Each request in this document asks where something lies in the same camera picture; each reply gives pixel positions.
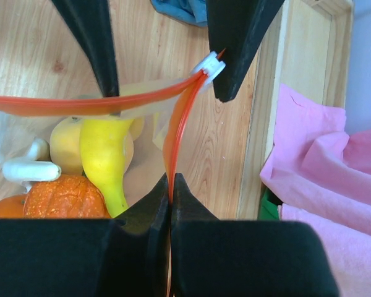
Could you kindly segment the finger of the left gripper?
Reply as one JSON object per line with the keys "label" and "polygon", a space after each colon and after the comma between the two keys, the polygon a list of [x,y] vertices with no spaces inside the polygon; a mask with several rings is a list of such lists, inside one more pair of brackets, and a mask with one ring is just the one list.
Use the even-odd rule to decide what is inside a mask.
{"label": "finger of the left gripper", "polygon": [[109,2],[52,0],[52,3],[88,58],[101,94],[119,96]]}
{"label": "finger of the left gripper", "polygon": [[251,62],[283,0],[210,0],[206,2],[209,45],[222,52],[226,67],[213,81],[221,102],[235,99]]}

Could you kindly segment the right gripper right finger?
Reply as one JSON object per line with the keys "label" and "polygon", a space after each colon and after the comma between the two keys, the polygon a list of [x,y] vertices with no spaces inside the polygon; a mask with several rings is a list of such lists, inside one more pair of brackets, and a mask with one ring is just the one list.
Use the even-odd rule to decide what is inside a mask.
{"label": "right gripper right finger", "polygon": [[318,234],[306,223],[220,220],[174,180],[171,289],[176,296],[338,296]]}

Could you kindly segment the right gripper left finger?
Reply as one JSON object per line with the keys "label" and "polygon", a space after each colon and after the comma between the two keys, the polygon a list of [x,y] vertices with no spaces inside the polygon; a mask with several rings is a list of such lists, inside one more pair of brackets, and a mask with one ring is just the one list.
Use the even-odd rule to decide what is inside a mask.
{"label": "right gripper left finger", "polygon": [[165,296],[167,191],[113,219],[0,218],[0,296]]}

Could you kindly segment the orange pumpkin toy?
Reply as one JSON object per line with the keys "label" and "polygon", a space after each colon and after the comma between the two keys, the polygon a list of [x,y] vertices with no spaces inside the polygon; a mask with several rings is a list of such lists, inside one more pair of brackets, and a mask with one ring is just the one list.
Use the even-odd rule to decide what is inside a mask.
{"label": "orange pumpkin toy", "polygon": [[26,195],[26,218],[109,218],[103,195],[86,177],[63,174],[35,183]]}

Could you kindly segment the yellow banana toy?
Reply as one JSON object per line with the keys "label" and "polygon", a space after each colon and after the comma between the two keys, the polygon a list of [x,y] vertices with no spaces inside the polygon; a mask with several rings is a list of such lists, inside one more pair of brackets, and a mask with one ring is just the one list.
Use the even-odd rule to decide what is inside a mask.
{"label": "yellow banana toy", "polygon": [[83,170],[102,193],[111,217],[128,209],[123,190],[124,144],[131,119],[83,119],[80,156]]}

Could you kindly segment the white garlic toy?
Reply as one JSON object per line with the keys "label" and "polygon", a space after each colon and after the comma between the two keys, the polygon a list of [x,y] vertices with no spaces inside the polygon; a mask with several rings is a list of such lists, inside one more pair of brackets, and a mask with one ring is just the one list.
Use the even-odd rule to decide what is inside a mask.
{"label": "white garlic toy", "polygon": [[6,180],[24,187],[28,193],[34,183],[55,181],[61,176],[61,167],[49,159],[49,143],[36,138],[24,156],[4,162],[2,174]]}

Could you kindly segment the clear zip top bag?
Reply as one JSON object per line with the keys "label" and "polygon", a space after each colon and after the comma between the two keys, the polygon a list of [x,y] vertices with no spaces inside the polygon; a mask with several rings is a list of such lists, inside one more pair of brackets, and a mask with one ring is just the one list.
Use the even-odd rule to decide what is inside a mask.
{"label": "clear zip top bag", "polygon": [[[123,97],[47,100],[0,96],[0,191],[26,193],[22,218],[0,218],[0,296],[229,296],[231,222],[189,191],[176,163],[201,89],[225,68],[216,53],[167,88]],[[163,142],[166,174],[133,206],[123,191],[123,143],[132,122],[172,109]],[[55,159],[21,117],[79,120],[84,174]],[[34,217],[29,212],[36,212]]]}

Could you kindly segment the orange tangerine toy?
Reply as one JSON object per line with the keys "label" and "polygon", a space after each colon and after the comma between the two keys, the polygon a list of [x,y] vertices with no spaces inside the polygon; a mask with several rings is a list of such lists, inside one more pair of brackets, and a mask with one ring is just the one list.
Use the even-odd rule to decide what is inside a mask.
{"label": "orange tangerine toy", "polygon": [[23,218],[26,195],[16,195],[0,200],[0,218]]}

